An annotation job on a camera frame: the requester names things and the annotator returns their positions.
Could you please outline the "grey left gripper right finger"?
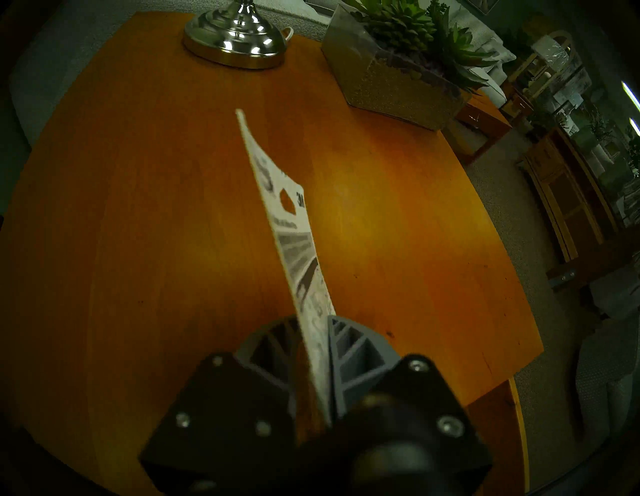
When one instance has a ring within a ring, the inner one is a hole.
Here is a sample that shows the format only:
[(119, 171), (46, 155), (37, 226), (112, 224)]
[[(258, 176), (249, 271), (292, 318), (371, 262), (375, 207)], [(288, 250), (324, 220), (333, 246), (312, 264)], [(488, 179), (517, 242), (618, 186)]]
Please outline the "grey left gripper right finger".
[(381, 334), (328, 317), (336, 448), (348, 495), (474, 495), (487, 444), (433, 361), (400, 357)]

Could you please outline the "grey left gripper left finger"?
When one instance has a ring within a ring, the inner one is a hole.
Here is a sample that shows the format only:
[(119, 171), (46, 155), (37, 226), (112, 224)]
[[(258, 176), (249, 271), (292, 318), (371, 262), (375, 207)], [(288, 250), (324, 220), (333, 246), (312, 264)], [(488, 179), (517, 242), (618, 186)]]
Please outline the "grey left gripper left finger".
[(276, 495), (296, 447), (295, 315), (205, 357), (140, 453), (163, 495)]

